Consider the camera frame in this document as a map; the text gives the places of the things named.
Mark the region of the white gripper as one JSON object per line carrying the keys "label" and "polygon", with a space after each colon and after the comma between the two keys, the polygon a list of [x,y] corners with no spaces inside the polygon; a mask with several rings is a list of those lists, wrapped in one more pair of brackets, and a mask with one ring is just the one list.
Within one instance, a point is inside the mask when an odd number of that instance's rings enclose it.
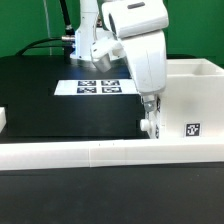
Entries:
{"label": "white gripper", "polygon": [[155,96],[166,86],[166,43],[156,31],[123,41],[127,65],[146,112],[155,110]]}

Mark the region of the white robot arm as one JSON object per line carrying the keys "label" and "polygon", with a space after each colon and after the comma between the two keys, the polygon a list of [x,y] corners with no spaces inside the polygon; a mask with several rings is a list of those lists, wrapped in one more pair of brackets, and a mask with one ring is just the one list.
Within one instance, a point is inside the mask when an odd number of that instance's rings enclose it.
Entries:
{"label": "white robot arm", "polygon": [[81,23],[71,60],[102,72],[124,59],[146,112],[166,86],[163,0],[79,0]]}

